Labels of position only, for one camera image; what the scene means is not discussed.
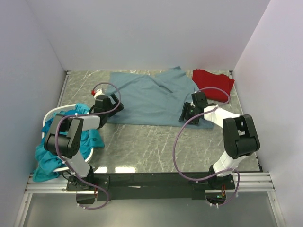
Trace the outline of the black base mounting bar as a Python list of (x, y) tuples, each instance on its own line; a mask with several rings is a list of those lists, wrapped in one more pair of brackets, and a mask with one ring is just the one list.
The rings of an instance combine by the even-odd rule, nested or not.
[(109, 193), (110, 200), (176, 199), (205, 200), (207, 190), (233, 190), (233, 176), (195, 182), (178, 173), (94, 174), (94, 184)]

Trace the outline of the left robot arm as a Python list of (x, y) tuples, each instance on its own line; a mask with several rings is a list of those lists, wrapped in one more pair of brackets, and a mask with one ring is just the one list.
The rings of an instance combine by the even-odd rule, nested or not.
[(84, 114), (57, 114), (44, 140), (44, 149), (58, 156), (69, 168), (73, 178), (84, 187), (95, 187), (93, 168), (80, 153), (82, 132), (100, 129), (108, 118), (122, 111), (121, 96), (95, 96), (95, 104)]

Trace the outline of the aluminium frame rail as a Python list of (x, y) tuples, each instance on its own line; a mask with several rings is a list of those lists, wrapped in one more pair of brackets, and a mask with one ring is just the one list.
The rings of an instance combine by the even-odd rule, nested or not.
[[(271, 176), (269, 173), (240, 173), (240, 177), (233, 174), (235, 183), (239, 182), (238, 192), (272, 192), (275, 190)], [(76, 193), (76, 191), (68, 191), (68, 181), (62, 176), (45, 181), (34, 182), (33, 176), (29, 177), (26, 185), (26, 194), (56, 194), (56, 193)]]

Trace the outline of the white laundry basket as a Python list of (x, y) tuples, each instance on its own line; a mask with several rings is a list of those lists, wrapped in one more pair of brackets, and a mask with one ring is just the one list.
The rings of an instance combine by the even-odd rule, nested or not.
[[(75, 113), (84, 114), (89, 110), (89, 107), (85, 104), (71, 104), (71, 105), (64, 105), (61, 107), (57, 107), (49, 111), (43, 120), (43, 127), (42, 127), (42, 139), (44, 140), (45, 135), (48, 133), (49, 128), (52, 124), (53, 118), (57, 114), (63, 115), (72, 115)], [(83, 131), (81, 136), (81, 143), (80, 143), (80, 151), (85, 159), (85, 162), (89, 162), (92, 159), (93, 155), (93, 132), (90, 130)], [(50, 152), (46, 152), (45, 157), (39, 161), (41, 164), (41, 168), (47, 173), (50, 174), (51, 170), (52, 173), (59, 173), (62, 171), (68, 170), (68, 167), (62, 163), (62, 160), (57, 156), (52, 155)]]

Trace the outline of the teal t shirts pile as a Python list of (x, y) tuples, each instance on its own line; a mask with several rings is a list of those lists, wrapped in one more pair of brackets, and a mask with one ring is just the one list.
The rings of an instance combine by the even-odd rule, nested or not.
[[(66, 171), (68, 169), (67, 166), (62, 163), (59, 157), (44, 149), (44, 139), (50, 129), (53, 118), (57, 114), (85, 114), (89, 111), (89, 109), (90, 108), (86, 104), (77, 103), (55, 108), (46, 114), (44, 124), (41, 129), (41, 132), (43, 133), (42, 140), (40, 144), (37, 145), (35, 152), (35, 159), (38, 162), (38, 166), (33, 173), (34, 182), (45, 182), (55, 179), (60, 175), (61, 171)], [(89, 129), (82, 132), (80, 152), (86, 160), (89, 157), (92, 157), (92, 150), (94, 148), (103, 148), (104, 146), (105, 144), (98, 130)]]

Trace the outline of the red folded t shirt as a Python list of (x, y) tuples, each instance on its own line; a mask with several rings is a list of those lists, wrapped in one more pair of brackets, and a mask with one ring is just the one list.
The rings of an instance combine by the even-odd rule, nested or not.
[[(224, 92), (226, 92), (230, 96), (230, 92), (234, 85), (234, 80), (225, 74), (213, 74), (206, 70), (194, 70), (192, 80), (198, 86), (199, 89), (206, 87), (216, 87)], [(218, 102), (226, 102), (228, 100), (227, 95), (214, 88), (208, 88), (203, 90), (206, 97), (208, 99), (218, 101)]]

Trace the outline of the grey-blue t shirt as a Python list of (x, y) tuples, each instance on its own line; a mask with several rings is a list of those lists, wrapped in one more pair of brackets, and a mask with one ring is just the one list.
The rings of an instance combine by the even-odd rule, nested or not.
[(155, 76), (112, 72), (106, 94), (121, 96), (124, 109), (110, 117), (114, 124), (182, 127), (183, 104), (191, 102), (198, 86), (185, 71), (173, 68)]

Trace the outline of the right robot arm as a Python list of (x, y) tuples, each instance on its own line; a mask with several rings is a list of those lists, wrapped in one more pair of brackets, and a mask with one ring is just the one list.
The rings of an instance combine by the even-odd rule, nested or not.
[(191, 95), (192, 102), (185, 102), (179, 118), (184, 125), (197, 126), (201, 119), (214, 123), (223, 129), (224, 152), (210, 168), (208, 176), (202, 180), (187, 177), (175, 167), (184, 178), (196, 183), (206, 182), (211, 188), (219, 188), (228, 183), (232, 172), (246, 157), (260, 148), (258, 134), (253, 118), (249, 114), (239, 115), (222, 109), (219, 105), (209, 103), (204, 92)]

